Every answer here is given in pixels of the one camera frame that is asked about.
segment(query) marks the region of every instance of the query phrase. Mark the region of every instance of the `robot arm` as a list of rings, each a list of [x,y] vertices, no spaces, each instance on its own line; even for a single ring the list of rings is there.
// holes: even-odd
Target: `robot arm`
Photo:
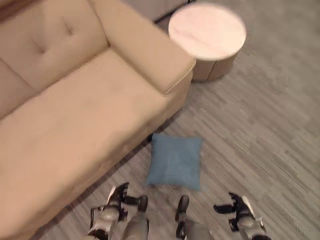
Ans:
[[[135,237],[144,240],[148,235],[149,221],[144,213],[148,207],[148,198],[142,195],[138,198],[127,196],[129,183],[126,182],[118,187],[113,187],[106,205],[91,208],[90,230],[88,235],[81,240],[111,240],[118,222],[125,221],[128,211],[122,208],[121,203],[137,206],[138,213],[134,216],[125,230],[122,239]]]
[[[235,218],[229,220],[232,232],[240,232],[243,240],[271,240],[266,234],[262,218],[256,218],[253,208],[246,196],[238,196],[229,192],[233,205],[214,205],[218,214],[236,213]]]

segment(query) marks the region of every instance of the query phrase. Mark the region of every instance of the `sofa seat cushion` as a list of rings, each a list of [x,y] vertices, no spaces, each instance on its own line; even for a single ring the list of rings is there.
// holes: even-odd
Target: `sofa seat cushion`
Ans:
[[[110,48],[0,121],[1,237],[115,164],[169,99]]]

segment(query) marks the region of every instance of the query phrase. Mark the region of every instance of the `sofa armrest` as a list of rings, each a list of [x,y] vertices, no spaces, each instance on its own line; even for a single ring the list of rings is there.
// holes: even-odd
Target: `sofa armrest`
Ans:
[[[90,0],[111,47],[160,93],[168,94],[195,59],[146,18],[119,0]]]

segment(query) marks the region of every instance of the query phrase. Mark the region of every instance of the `sofa backrest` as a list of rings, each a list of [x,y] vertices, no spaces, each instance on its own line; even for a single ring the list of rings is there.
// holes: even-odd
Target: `sofa backrest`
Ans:
[[[2,20],[0,36],[0,118],[108,47],[87,0],[35,1]]]

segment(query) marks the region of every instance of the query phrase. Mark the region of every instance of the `robot leg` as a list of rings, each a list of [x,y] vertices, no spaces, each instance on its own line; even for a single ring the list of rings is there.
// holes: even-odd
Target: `robot leg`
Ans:
[[[143,195],[139,198],[126,197],[124,203],[127,205],[138,206],[138,212],[133,216],[126,226],[122,235],[122,240],[147,240],[149,233],[149,220],[146,217],[148,198]]]
[[[207,226],[195,222],[187,217],[186,211],[189,205],[189,198],[183,195],[180,198],[175,214],[175,221],[178,222],[176,237],[184,240],[214,240]]]

